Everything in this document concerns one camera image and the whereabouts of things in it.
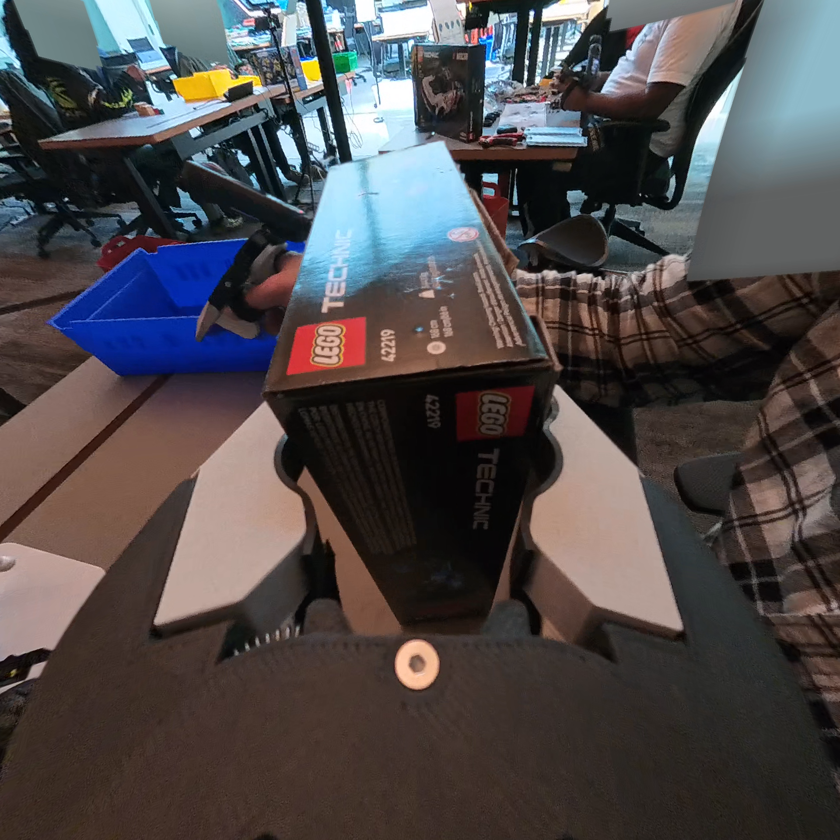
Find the brown desk with papers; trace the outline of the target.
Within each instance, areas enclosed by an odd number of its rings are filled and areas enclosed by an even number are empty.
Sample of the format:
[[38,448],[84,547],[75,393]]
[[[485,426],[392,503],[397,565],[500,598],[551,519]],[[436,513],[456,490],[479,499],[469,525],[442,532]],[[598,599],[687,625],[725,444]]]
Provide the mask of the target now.
[[513,106],[513,120],[503,121],[513,142],[496,142],[496,119],[485,125],[477,142],[463,143],[435,133],[421,132],[413,126],[397,134],[380,153],[404,151],[418,145],[441,141],[448,148],[468,186],[482,191],[486,173],[513,173],[535,164],[571,163],[578,153],[585,152],[587,139],[581,129],[581,115],[561,108],[552,109],[548,100],[531,101]]

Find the person's right forearm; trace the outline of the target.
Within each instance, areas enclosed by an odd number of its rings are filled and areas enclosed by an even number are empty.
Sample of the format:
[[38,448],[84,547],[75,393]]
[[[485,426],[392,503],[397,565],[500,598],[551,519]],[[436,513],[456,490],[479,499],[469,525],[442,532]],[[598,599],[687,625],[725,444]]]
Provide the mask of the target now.
[[631,274],[517,269],[560,386],[610,407],[746,402],[783,393],[838,404],[838,271],[689,280],[687,256]]

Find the blue plastic bin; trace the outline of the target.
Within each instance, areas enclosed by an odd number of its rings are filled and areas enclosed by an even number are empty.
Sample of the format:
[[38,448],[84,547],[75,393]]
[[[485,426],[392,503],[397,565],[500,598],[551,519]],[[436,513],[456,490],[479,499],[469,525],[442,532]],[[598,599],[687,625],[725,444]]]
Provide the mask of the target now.
[[244,239],[137,249],[49,324],[118,375],[266,372],[277,340],[243,339],[197,320]]

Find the black office chair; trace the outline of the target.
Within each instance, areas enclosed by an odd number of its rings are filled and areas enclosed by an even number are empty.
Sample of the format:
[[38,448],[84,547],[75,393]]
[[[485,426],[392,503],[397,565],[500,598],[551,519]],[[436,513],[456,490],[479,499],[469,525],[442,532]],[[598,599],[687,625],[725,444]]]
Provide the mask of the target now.
[[93,247],[100,247],[101,241],[91,231],[88,209],[95,202],[90,185],[79,178],[83,169],[79,155],[53,155],[39,144],[61,131],[57,110],[16,70],[1,71],[1,92],[20,149],[13,167],[24,195],[38,210],[52,207],[36,235],[38,256],[49,257],[47,245],[64,227],[88,236]]
[[599,218],[607,236],[617,236],[630,245],[664,255],[665,250],[645,237],[641,224],[616,215],[621,205],[646,205],[662,211],[678,206],[685,191],[697,137],[712,107],[743,67],[747,47],[762,2],[741,2],[738,20],[729,41],[719,56],[699,78],[686,110],[686,130],[674,157],[669,162],[669,186],[666,193],[653,193],[643,187],[645,163],[650,139],[654,133],[666,131],[666,121],[615,121],[587,114],[592,130],[590,149],[579,154],[568,173],[563,175],[565,193],[580,192],[584,196],[580,214]]

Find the black cardboard toy box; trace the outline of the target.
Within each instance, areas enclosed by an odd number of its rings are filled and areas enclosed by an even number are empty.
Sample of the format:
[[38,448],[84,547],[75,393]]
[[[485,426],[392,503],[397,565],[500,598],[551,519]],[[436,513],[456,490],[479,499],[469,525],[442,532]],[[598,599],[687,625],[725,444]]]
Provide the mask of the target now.
[[331,170],[265,397],[402,627],[489,613],[547,342],[443,143]]

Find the person's right hand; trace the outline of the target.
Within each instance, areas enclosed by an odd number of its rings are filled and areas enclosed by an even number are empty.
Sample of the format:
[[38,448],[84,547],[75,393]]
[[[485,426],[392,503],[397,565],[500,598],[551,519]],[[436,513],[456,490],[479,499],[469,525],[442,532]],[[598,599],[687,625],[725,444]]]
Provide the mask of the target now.
[[244,302],[260,313],[263,330],[277,336],[284,320],[291,294],[298,280],[303,254],[286,251],[273,255],[259,268],[265,275],[260,283],[252,283],[244,294]]

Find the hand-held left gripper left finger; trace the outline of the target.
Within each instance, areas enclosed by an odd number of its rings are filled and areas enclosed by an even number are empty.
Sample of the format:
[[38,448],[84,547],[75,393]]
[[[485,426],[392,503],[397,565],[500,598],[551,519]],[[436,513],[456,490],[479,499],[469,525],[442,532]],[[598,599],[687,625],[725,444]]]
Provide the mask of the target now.
[[194,476],[153,629],[230,622],[247,643],[301,635],[317,597],[318,511],[320,491],[263,404]]

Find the black printed box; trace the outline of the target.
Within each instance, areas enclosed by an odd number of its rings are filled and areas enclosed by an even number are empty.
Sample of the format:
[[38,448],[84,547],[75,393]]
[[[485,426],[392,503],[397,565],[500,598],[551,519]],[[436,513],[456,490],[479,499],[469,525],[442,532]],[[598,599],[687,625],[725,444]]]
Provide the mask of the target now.
[[418,131],[463,143],[484,130],[487,51],[482,44],[415,45],[411,54]]

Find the grey desk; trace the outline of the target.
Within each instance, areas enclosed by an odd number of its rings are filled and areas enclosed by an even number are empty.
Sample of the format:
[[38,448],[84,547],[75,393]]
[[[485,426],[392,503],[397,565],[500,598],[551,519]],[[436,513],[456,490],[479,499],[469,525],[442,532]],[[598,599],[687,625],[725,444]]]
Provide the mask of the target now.
[[275,469],[261,373],[114,374],[91,359],[2,426],[2,543],[107,570],[181,483],[223,465],[211,533],[302,513]]

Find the grey chair shell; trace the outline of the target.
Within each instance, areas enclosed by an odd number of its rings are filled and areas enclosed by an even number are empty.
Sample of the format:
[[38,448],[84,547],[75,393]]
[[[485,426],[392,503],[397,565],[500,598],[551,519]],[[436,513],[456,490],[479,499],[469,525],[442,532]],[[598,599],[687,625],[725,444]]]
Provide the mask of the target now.
[[526,239],[517,252],[534,270],[598,270],[608,258],[608,237],[600,220],[580,214]]

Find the yellow bin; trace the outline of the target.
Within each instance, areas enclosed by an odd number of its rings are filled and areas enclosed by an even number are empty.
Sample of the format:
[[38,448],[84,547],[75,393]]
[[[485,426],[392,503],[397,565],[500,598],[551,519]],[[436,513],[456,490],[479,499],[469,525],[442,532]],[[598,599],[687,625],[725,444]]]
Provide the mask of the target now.
[[251,85],[252,90],[261,87],[258,77],[234,77],[227,69],[199,71],[189,77],[174,78],[172,84],[176,94],[184,102],[224,99],[228,90],[241,85]]

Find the black pole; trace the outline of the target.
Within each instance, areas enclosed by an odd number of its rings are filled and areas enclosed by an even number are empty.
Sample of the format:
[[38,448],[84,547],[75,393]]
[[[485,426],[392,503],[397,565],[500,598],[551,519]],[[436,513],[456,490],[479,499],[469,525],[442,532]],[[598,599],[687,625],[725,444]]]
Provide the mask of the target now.
[[343,117],[339,83],[333,64],[333,54],[329,41],[326,19],[320,1],[306,1],[312,42],[316,50],[321,71],[324,97],[327,101],[329,116],[332,123],[334,142],[343,163],[352,162],[350,141]]

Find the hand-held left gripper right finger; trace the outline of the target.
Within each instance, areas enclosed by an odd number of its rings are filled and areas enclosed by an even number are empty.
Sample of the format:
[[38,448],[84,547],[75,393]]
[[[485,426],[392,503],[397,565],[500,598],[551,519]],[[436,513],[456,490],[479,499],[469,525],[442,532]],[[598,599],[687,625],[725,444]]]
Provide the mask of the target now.
[[545,426],[554,471],[521,519],[524,591],[550,637],[583,646],[605,624],[670,641],[684,633],[632,461],[559,387]]

